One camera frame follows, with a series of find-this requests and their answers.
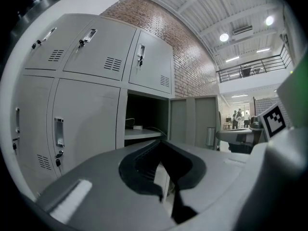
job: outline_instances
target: ceiling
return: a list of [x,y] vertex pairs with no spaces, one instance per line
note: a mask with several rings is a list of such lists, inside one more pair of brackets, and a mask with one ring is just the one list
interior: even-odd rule
[[[200,39],[216,63],[217,70],[242,62],[274,55],[281,48],[279,34],[283,30],[282,4],[280,0],[153,0],[182,20]],[[271,15],[275,21],[265,24]],[[233,31],[253,26],[254,34],[240,40],[232,40]],[[227,42],[219,36],[228,33]],[[271,51],[256,53],[271,48]],[[240,56],[237,61],[227,59]]]
[[[271,98],[275,97],[277,94],[275,90],[279,87],[279,85],[271,85],[271,86],[266,86],[258,89],[252,89],[252,90],[244,90],[242,92],[234,92],[234,93],[228,93],[224,94],[224,98],[228,102],[230,106],[236,106],[236,105],[243,105],[249,103],[252,98],[255,99],[262,99],[262,98]],[[248,96],[244,97],[236,97],[233,98],[232,96],[236,95],[244,95],[248,94]]]

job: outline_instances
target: ceiling light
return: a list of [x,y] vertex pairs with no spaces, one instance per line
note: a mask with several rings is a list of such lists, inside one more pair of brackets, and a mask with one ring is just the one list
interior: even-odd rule
[[264,51],[269,51],[269,50],[270,50],[270,48],[263,49],[263,50],[258,50],[257,53],[264,52]]
[[266,25],[270,26],[271,24],[274,23],[274,18],[273,16],[269,16],[268,18],[266,18]]
[[245,96],[248,96],[248,94],[236,95],[236,96],[232,96],[232,98],[245,97]]
[[226,42],[229,39],[229,35],[227,33],[223,33],[220,35],[219,39],[221,42]]
[[229,60],[226,60],[226,63],[231,62],[231,61],[234,61],[234,60],[239,59],[239,58],[240,58],[239,56],[234,57],[234,58],[231,58],[231,59],[229,59]]

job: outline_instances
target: locker shelf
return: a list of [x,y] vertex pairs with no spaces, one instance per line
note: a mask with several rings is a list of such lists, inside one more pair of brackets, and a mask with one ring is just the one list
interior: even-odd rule
[[158,131],[152,131],[148,129],[143,129],[143,130],[125,129],[124,139],[135,140],[135,139],[146,139],[159,136],[163,136],[163,134]]

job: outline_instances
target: railing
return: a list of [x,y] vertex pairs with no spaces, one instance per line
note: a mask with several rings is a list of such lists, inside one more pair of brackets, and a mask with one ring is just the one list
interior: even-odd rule
[[234,67],[216,71],[216,73],[219,74],[219,79],[222,83],[229,80],[285,69],[290,64],[292,64],[292,59],[286,48],[283,46],[279,55],[246,62]]

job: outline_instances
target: brick wall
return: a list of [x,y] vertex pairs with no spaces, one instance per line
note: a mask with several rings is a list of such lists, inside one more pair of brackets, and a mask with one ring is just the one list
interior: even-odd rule
[[[151,0],[121,0],[101,15],[143,28],[173,47],[176,97],[219,94],[214,64],[207,50],[168,10]],[[229,108],[220,96],[218,104],[223,121]]]

